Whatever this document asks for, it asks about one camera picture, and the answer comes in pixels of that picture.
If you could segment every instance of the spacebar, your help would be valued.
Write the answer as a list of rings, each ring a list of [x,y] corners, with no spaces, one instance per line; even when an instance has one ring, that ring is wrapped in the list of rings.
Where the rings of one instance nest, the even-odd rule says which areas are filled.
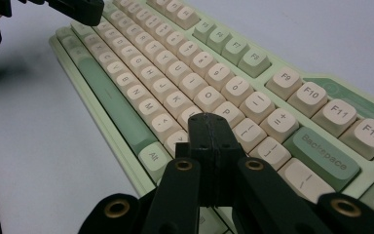
[[[135,155],[138,155],[147,145],[157,141],[144,121],[93,58],[80,60],[77,67]]]

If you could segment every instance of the desk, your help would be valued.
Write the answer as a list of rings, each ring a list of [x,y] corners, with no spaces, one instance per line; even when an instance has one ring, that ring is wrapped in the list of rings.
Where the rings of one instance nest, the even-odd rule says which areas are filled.
[[[187,2],[302,70],[374,96],[374,2]],[[70,19],[12,3],[14,16],[0,20],[2,229],[76,233],[100,199],[135,192],[48,43]]]

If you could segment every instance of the table surface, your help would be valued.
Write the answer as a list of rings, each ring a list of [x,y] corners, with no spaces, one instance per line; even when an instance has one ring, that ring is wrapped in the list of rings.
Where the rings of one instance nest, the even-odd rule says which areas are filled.
[[[296,67],[374,97],[374,2],[186,2]],[[49,45],[70,19],[47,4],[12,3],[13,16],[0,20],[2,228],[76,233],[99,200],[136,193]]]

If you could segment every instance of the mechanical keyboard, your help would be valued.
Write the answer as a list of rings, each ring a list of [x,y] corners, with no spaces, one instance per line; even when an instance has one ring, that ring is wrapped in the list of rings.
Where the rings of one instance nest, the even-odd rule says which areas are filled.
[[[212,112],[301,197],[343,192],[374,209],[374,98],[178,0],[116,0],[102,15],[50,44],[139,196],[188,140],[188,118]],[[201,208],[200,231],[234,233],[230,208]]]

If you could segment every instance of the keyboard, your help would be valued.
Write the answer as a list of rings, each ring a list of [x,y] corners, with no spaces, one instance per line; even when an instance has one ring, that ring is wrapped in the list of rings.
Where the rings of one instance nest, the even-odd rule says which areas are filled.
[[[299,196],[342,192],[374,209],[374,98],[341,79],[178,0],[105,2],[98,26],[72,21],[50,44],[139,196],[188,141],[188,118],[211,112]],[[230,208],[200,216],[201,233],[236,232]]]

